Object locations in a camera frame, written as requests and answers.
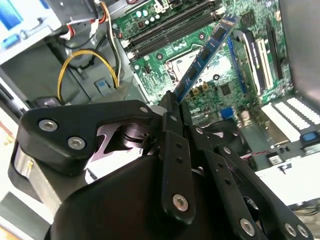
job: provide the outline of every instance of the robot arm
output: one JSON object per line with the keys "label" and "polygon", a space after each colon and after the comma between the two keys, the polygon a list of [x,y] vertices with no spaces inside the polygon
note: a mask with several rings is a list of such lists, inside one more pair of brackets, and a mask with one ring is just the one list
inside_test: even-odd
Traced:
{"label": "robot arm", "polygon": [[[132,147],[142,157],[87,185],[89,162]],[[313,239],[171,92],[152,108],[132,100],[28,111],[11,166],[55,214],[52,240]]]}

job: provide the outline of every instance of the green circuit board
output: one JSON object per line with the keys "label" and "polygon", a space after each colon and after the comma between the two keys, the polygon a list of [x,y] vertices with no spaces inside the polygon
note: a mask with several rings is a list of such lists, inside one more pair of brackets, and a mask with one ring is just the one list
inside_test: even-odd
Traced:
{"label": "green circuit board", "polygon": [[[160,15],[161,20],[168,19],[178,11],[189,8],[196,1],[181,0],[181,2],[183,7],[168,8],[161,13],[155,12],[156,2],[154,0],[135,7],[125,16],[116,20],[118,36],[120,34],[122,41],[129,40],[137,32],[145,31],[139,29],[140,22],[149,21],[156,14]],[[222,0],[221,5],[225,7],[226,12],[242,16],[237,27],[248,28],[253,32],[256,40],[267,39],[266,18],[268,17],[275,31],[278,56],[282,60],[287,58],[278,0]],[[140,17],[137,17],[137,12],[142,13],[144,10],[148,11],[148,16],[140,16],[139,14]],[[159,23],[153,21],[152,24],[156,26]],[[132,70],[137,74],[153,104],[157,104],[166,91],[172,91],[175,88],[180,77],[183,76],[196,56],[197,50],[211,35],[215,24],[215,22],[210,23],[164,47],[157,48],[150,54],[131,61]],[[293,89],[289,64],[283,63],[281,65],[283,79],[277,79],[273,57],[268,51],[267,60],[273,78],[273,87],[257,96],[245,45],[237,39],[232,42],[242,79],[237,74],[230,48],[225,42],[186,99],[195,124],[203,126],[222,119],[220,112],[227,107],[232,107],[236,113],[239,107],[250,109],[251,105],[267,104],[273,99],[287,95]],[[265,47],[269,48],[267,41],[265,41]],[[246,93],[244,93],[241,84],[246,86]]]}
{"label": "green circuit board", "polygon": [[129,39],[132,36],[145,32],[181,11],[194,6],[198,1],[185,0],[183,4],[177,8],[170,8],[166,0],[161,2],[164,5],[164,9],[167,8],[165,11],[157,8],[154,0],[149,0],[140,4],[138,7],[131,8],[125,13],[125,16],[116,19],[115,23],[123,33],[123,38]]}

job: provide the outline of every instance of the motherboard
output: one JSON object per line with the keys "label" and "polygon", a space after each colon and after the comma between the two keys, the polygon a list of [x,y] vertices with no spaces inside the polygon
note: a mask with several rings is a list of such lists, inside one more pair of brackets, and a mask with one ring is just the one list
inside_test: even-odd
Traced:
{"label": "motherboard", "polygon": [[241,17],[186,97],[194,124],[234,118],[293,90],[278,0],[149,0],[114,21],[114,31],[157,104],[179,84],[226,14]]}

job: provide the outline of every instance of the ram module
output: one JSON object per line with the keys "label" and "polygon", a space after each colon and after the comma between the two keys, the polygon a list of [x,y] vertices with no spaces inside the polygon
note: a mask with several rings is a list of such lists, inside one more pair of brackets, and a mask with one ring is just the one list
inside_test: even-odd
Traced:
{"label": "ram module", "polygon": [[240,17],[226,14],[213,29],[213,32],[194,61],[182,77],[181,81],[174,90],[180,104],[191,90],[194,83],[203,73],[210,60],[215,56],[221,48],[223,42],[230,35],[236,24],[240,21]]}

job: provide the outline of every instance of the metal bracket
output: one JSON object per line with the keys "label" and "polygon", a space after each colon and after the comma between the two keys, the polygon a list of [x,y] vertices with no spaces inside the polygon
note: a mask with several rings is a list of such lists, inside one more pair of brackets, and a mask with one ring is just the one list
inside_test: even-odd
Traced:
{"label": "metal bracket", "polygon": [[69,177],[50,169],[44,163],[27,155],[18,146],[15,159],[15,169],[26,177],[41,201],[55,215],[62,202],[73,192],[87,185],[85,173]]}
{"label": "metal bracket", "polygon": [[162,130],[161,207],[168,216],[189,225],[196,216],[189,142],[182,136],[181,121],[171,113],[163,115]]}

